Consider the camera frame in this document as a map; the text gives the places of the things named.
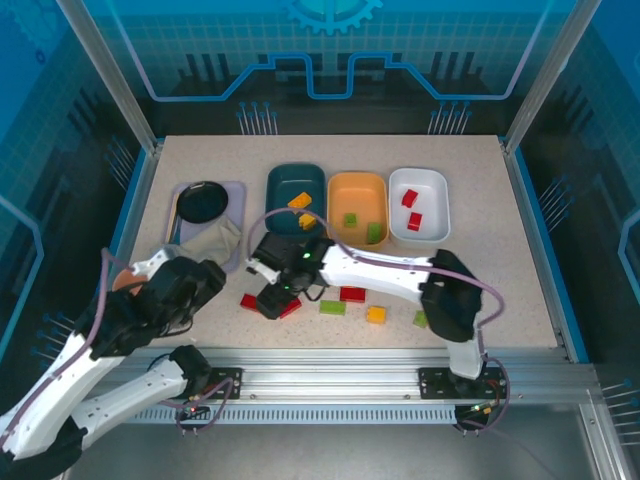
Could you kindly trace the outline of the pink bowl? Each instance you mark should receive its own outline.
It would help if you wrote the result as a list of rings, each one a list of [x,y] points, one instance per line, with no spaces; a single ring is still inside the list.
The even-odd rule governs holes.
[[[134,275],[129,270],[122,270],[115,277],[112,283],[112,290],[129,291],[132,295],[137,295],[147,281],[148,277],[146,275]]]

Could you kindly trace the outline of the pale green cloth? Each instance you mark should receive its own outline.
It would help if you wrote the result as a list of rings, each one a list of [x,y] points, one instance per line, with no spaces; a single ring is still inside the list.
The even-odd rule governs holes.
[[[232,257],[241,240],[241,231],[227,218],[220,218],[194,238],[178,246],[179,254],[196,262],[213,261],[219,266]]]

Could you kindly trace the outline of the black round plate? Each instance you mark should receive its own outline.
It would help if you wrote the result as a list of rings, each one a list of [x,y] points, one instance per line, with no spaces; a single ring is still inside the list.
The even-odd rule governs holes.
[[[201,181],[190,184],[177,199],[179,217],[192,224],[203,224],[220,217],[228,206],[228,193],[217,182]]]

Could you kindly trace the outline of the lavender tray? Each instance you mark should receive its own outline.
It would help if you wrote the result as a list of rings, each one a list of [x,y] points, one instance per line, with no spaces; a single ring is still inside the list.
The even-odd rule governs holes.
[[[181,193],[192,183],[196,183],[196,182],[178,184],[174,188],[172,194],[174,195],[174,193],[177,193],[177,192]],[[176,245],[183,244],[188,240],[194,238],[203,230],[206,230],[209,226],[214,224],[220,218],[229,219],[238,227],[238,229],[242,233],[242,226],[243,226],[244,214],[245,214],[245,204],[246,204],[246,187],[242,182],[239,182],[239,181],[222,181],[217,183],[221,184],[228,193],[229,201],[228,201],[228,206],[225,212],[220,217],[218,217],[213,221],[209,221],[203,224],[192,224],[182,220],[179,217],[176,209],[177,215],[176,215],[174,230],[172,232],[173,236],[170,243],[167,243],[165,240],[165,236],[166,236],[167,222],[168,222],[168,215],[169,215],[169,210],[168,210],[168,214],[166,218],[166,228],[165,228],[165,233],[163,234],[162,243],[176,244]],[[235,249],[235,251],[233,252],[231,259],[226,264],[221,266],[221,268],[226,273],[231,273],[238,268],[238,265],[240,262],[239,247],[240,247],[240,243],[238,247]]]

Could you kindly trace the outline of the orange plastic container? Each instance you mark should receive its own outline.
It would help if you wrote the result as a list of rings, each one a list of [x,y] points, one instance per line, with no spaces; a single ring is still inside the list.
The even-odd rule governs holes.
[[[346,228],[345,213],[357,215],[357,226]],[[387,186],[378,174],[364,171],[340,172],[333,175],[327,186],[327,220],[339,239],[348,246],[379,250],[389,237]],[[366,242],[367,225],[382,225],[382,239],[377,245]]]

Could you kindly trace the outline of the teal plastic container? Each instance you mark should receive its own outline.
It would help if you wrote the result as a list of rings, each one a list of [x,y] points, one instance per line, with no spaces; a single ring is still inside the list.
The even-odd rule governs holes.
[[[322,218],[326,212],[326,176],[324,170],[312,163],[286,163],[274,167],[267,177],[265,211],[288,207],[301,194],[310,200],[305,207]],[[306,241],[323,233],[321,223],[304,230],[299,225],[300,214],[283,212],[265,220],[266,228],[279,236]]]

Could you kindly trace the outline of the white plastic container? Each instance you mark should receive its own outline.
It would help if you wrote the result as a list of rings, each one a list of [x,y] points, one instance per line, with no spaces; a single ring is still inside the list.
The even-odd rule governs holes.
[[[401,205],[407,189],[419,193],[414,206]],[[448,183],[439,172],[405,167],[394,170],[388,180],[389,230],[399,247],[422,249],[447,239],[451,232]],[[423,215],[419,231],[407,229],[411,212]]]

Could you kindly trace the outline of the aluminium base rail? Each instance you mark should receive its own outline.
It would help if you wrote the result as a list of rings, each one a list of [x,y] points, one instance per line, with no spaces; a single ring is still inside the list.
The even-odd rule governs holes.
[[[416,404],[419,369],[449,363],[443,348],[205,348],[202,353],[214,367],[242,369],[242,404]],[[594,366],[571,363],[559,349],[502,349],[493,355],[510,379],[512,406],[603,398]]]

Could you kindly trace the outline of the aluminium frame post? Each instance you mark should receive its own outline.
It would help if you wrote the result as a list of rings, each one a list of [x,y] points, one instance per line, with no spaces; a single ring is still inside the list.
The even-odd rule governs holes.
[[[515,154],[601,2],[602,0],[576,0],[505,136],[503,153],[506,156]]]
[[[55,0],[142,149],[155,155],[153,133],[116,59],[82,0]]]

